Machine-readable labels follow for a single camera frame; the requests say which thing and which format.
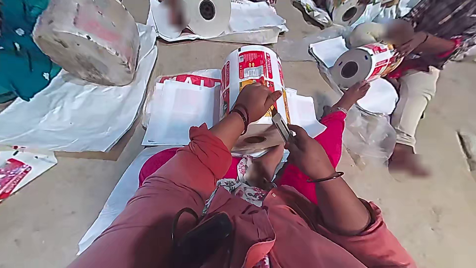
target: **teal clothing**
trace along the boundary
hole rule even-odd
[[[61,67],[43,54],[32,38],[36,19],[49,0],[0,0],[0,103],[15,97],[29,101]]]

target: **hand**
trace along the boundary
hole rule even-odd
[[[266,111],[273,105],[282,95],[281,91],[271,92],[269,88],[260,83],[246,85],[238,95],[236,104],[246,107],[249,114],[249,122],[257,121],[265,115]]]
[[[417,32],[412,40],[406,42],[403,45],[396,46],[397,51],[402,55],[402,56],[407,56],[410,54],[413,50],[415,50],[419,45],[421,45],[427,37],[427,34],[424,32]]]
[[[289,129],[296,132],[284,146],[289,150],[290,163],[295,164],[311,179],[326,178],[336,172],[321,144],[309,137],[300,126],[289,125]]]
[[[367,94],[370,84],[367,81],[355,83],[346,90],[344,95],[333,107],[342,107],[349,110],[358,100],[362,99]]]

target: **floral printed fabric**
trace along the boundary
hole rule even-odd
[[[211,194],[210,198],[205,203],[203,213],[205,214],[210,206],[211,200],[215,196],[219,187],[227,189],[230,193],[238,196],[249,203],[261,207],[263,200],[266,197],[267,191],[258,187],[249,186],[246,183],[245,174],[248,167],[253,163],[253,157],[244,155],[241,161],[238,163],[238,178],[223,178],[217,181],[217,188]],[[254,268],[269,268],[269,255],[266,255],[261,261],[259,261]]]

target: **white paper sheet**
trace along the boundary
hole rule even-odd
[[[101,86],[62,70],[30,102],[0,113],[0,144],[54,151],[107,151],[134,122],[157,58],[156,33],[138,23],[141,48],[134,81]]]
[[[10,184],[10,186],[5,185],[5,181],[2,181],[8,176],[5,176],[5,174],[2,174],[3,172],[0,172],[0,182],[2,185],[0,190],[0,202],[8,197],[5,196],[5,192],[10,192],[9,196],[14,194],[20,190],[20,188],[58,163],[54,153],[51,151],[28,149],[24,147],[18,148],[17,146],[12,148],[10,146],[0,145],[0,169],[8,169],[7,161],[9,159],[19,161],[17,162],[18,164],[23,163],[22,168],[27,168],[28,170],[25,171],[26,175],[19,182],[10,180],[9,182],[13,183]],[[15,187],[12,190],[9,190],[8,188],[13,187],[13,185],[15,185]]]
[[[334,66],[340,55],[349,50],[342,36],[317,42],[309,47],[313,56],[323,62],[328,68]]]
[[[298,95],[298,91],[286,88],[288,96],[289,117],[291,124],[297,124],[304,128],[311,137],[316,137],[326,130],[326,126],[316,119],[314,99]]]
[[[121,213],[126,207],[127,201],[132,198],[137,188],[139,187],[139,172],[144,163],[153,155],[163,150],[178,147],[178,146],[155,146],[145,148],[132,161],[130,166],[124,172],[118,181],[111,195],[104,204],[103,209],[99,213],[98,218],[94,221],[92,226],[84,234],[81,241],[78,243],[78,255],[86,250],[91,243],[111,225],[112,221]]]
[[[392,84],[378,78],[370,82],[365,96],[357,101],[357,105],[372,113],[392,114],[398,102],[398,94]]]
[[[156,10],[158,5],[158,1],[150,0],[148,24],[157,22],[157,19],[154,20],[154,18],[160,13]],[[269,6],[266,2],[233,0],[228,29],[219,36],[205,38],[193,33],[182,33],[178,37],[171,38],[159,31],[157,34],[166,41],[208,39],[222,42],[270,44],[278,41],[280,32],[288,31],[285,22],[286,20],[276,14],[274,7]]]
[[[162,88],[163,83],[166,80],[174,80],[179,82],[190,83],[194,85],[206,86],[206,87],[215,87],[220,85],[221,81],[221,70],[220,69],[204,69],[193,72],[180,73],[175,75],[162,75],[157,77],[155,88]],[[152,102],[154,102],[153,96],[155,93],[154,90],[149,90],[147,92],[146,101],[142,109],[142,125],[147,128],[149,124],[150,114],[152,113]]]
[[[209,88],[172,80],[157,86],[142,145],[186,145],[190,142],[190,127],[203,123],[213,126],[213,112],[218,109],[215,92],[218,90],[219,86]]]
[[[211,127],[218,122],[218,90],[219,86],[209,88],[171,80],[157,83],[152,102],[147,104],[151,115],[142,145],[187,145],[190,127],[203,122]],[[291,122],[302,126],[312,137],[322,133],[326,127],[316,119],[312,97],[299,96],[290,88],[286,93]]]

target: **printed packaging roll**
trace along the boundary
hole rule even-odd
[[[271,120],[276,113],[280,113],[286,123],[291,123],[281,60],[274,51],[259,45],[241,47],[226,58],[221,70],[220,119],[229,114],[240,91],[255,82],[267,86],[272,92],[282,91],[283,96],[263,117],[249,124],[248,131],[240,136],[233,151],[265,149],[284,143]]]
[[[342,26],[350,26],[364,14],[367,5],[359,4],[358,0],[327,0],[327,10],[332,22]]]
[[[349,88],[359,81],[372,81],[387,75],[402,60],[392,45],[373,43],[346,51],[330,73],[339,87]]]

